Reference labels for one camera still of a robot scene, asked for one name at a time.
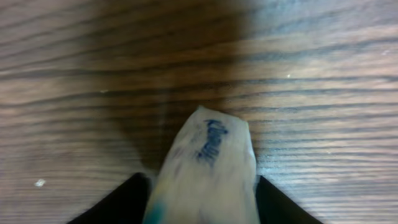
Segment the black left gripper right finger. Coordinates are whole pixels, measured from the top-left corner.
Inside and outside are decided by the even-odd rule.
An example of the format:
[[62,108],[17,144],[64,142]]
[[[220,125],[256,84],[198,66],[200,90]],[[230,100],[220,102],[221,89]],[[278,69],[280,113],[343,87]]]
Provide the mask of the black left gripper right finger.
[[322,224],[263,176],[256,187],[261,224]]

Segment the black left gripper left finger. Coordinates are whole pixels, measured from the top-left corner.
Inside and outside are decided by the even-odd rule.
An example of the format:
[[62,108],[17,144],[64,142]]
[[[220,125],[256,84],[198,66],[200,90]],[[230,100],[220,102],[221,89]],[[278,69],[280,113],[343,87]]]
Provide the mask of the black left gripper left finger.
[[135,173],[96,205],[68,224],[141,224],[150,194],[150,179]]

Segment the teal tissue pack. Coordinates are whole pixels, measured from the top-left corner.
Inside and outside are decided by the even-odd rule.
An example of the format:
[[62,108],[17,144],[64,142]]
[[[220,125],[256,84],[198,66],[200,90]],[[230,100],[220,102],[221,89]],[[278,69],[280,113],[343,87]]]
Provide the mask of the teal tissue pack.
[[144,223],[259,223],[248,123],[203,106],[175,137]]

